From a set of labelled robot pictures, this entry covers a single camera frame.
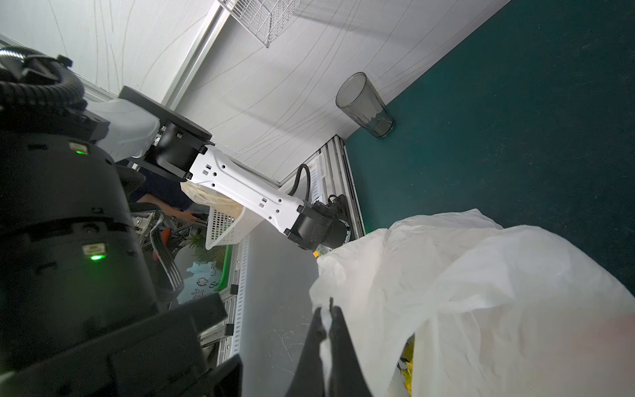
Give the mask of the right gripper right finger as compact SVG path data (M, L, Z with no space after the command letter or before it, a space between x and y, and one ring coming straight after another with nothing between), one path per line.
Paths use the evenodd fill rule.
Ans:
M328 331L332 356L328 377L329 396L372 396L357 359L344 314L339 306L329 302L332 323Z

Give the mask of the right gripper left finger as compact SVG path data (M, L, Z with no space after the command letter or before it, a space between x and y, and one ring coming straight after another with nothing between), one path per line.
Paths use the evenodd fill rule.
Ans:
M314 311L294 379L286 393L287 397L324 397L326 395L320 347L327 338L327 333L321 312L320 308Z

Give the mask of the white plastic bag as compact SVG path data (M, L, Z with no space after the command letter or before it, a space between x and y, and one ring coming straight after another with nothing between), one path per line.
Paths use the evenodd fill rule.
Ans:
M481 212L419 215L321 256L370 392L413 340L415 396L631 396L634 297L557 234Z

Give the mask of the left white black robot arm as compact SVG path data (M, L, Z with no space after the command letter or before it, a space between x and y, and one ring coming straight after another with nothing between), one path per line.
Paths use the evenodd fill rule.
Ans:
M134 161L224 195L305 250L334 249L352 239L345 196L311 203L285 193L225 155L200 126L130 87L107 102L90 101L88 109L109 123L97 144L115 161Z

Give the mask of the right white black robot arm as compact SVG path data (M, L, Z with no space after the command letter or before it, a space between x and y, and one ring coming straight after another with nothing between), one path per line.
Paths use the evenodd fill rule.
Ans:
M182 277L160 231L150 271L128 199L136 162L236 201L296 246L338 248L346 199L310 203L224 155L198 125L124 87L90 105L64 56L1 50L1 393L238 396L240 357L210 367L202 333L226 318L211 294L171 309Z

